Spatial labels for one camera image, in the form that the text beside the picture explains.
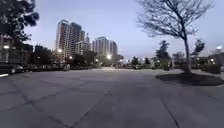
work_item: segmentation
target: glowing light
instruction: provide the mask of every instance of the glowing light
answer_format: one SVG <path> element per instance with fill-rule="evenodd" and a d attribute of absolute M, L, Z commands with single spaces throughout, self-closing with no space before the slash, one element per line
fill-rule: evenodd
<path fill-rule="evenodd" d="M 111 60 L 112 56 L 111 55 L 107 55 L 107 59 Z"/>
<path fill-rule="evenodd" d="M 4 49 L 9 49 L 10 47 L 8 45 L 3 46 Z"/>
<path fill-rule="evenodd" d="M 59 53 L 62 53 L 62 49 L 58 49 L 58 52 L 59 52 Z"/>

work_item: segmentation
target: light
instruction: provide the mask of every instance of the light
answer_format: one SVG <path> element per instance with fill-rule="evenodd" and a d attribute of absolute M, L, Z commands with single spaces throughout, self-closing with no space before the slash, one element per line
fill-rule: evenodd
<path fill-rule="evenodd" d="M 216 49 L 221 50 L 222 49 L 222 46 L 219 45 L 219 46 L 216 47 Z"/>
<path fill-rule="evenodd" d="M 0 74 L 0 77 L 8 76 L 9 74 Z"/>
<path fill-rule="evenodd" d="M 58 52 L 59 52 L 59 53 L 62 53 L 62 49 L 58 49 Z"/>
<path fill-rule="evenodd" d="M 111 60 L 112 56 L 111 55 L 107 55 L 107 59 Z"/>
<path fill-rule="evenodd" d="M 10 47 L 9 47 L 9 45 L 4 45 L 3 48 L 4 49 L 9 49 Z"/>

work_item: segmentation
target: street light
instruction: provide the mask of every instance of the street light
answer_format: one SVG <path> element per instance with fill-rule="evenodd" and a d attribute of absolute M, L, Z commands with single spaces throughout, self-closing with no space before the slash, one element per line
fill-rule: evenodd
<path fill-rule="evenodd" d="M 9 47 L 9 45 L 4 45 L 3 48 L 4 49 L 9 49 L 10 47 Z"/>
<path fill-rule="evenodd" d="M 111 55 L 107 55 L 107 59 L 111 60 L 112 56 Z"/>
<path fill-rule="evenodd" d="M 219 45 L 219 46 L 216 47 L 216 49 L 217 49 L 217 50 L 221 50 L 221 49 L 222 49 L 222 46 Z"/>

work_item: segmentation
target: building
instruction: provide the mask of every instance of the building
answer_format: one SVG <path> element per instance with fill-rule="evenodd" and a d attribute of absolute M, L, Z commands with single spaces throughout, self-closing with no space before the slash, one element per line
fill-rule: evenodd
<path fill-rule="evenodd" d="M 109 41 L 106 37 L 96 38 L 91 46 L 93 52 L 104 56 L 117 55 L 117 49 L 117 44 L 114 41 Z"/>
<path fill-rule="evenodd" d="M 12 39 L 8 36 L 0 35 L 0 62 L 8 62 L 9 50 L 12 46 Z"/>
<path fill-rule="evenodd" d="M 29 63 L 29 57 L 28 51 L 16 49 L 11 37 L 0 35 L 0 62 L 22 65 Z"/>
<path fill-rule="evenodd" d="M 62 58 L 75 55 L 76 43 L 82 38 L 82 27 L 74 22 L 62 20 L 58 23 L 55 49 L 61 50 Z"/>
<path fill-rule="evenodd" d="M 117 51 L 118 51 L 118 47 L 117 47 L 116 42 L 110 41 L 110 53 L 111 53 L 111 55 L 116 56 Z"/>
<path fill-rule="evenodd" d="M 85 41 L 79 41 L 76 43 L 76 53 L 79 55 L 83 55 L 86 51 L 90 51 L 90 43 L 89 43 L 89 34 L 87 33 L 87 37 L 84 39 Z"/>
<path fill-rule="evenodd" d="M 81 30 L 80 36 L 79 36 L 79 41 L 84 41 L 84 39 L 85 39 L 85 31 Z"/>

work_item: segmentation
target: concrete pavement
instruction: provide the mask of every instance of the concrete pavement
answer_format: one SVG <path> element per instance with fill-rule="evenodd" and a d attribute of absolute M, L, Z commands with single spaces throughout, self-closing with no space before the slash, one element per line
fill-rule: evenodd
<path fill-rule="evenodd" d="M 165 84 L 154 78 L 161 73 L 104 68 L 1 78 L 0 128 L 224 127 L 224 87 Z"/>

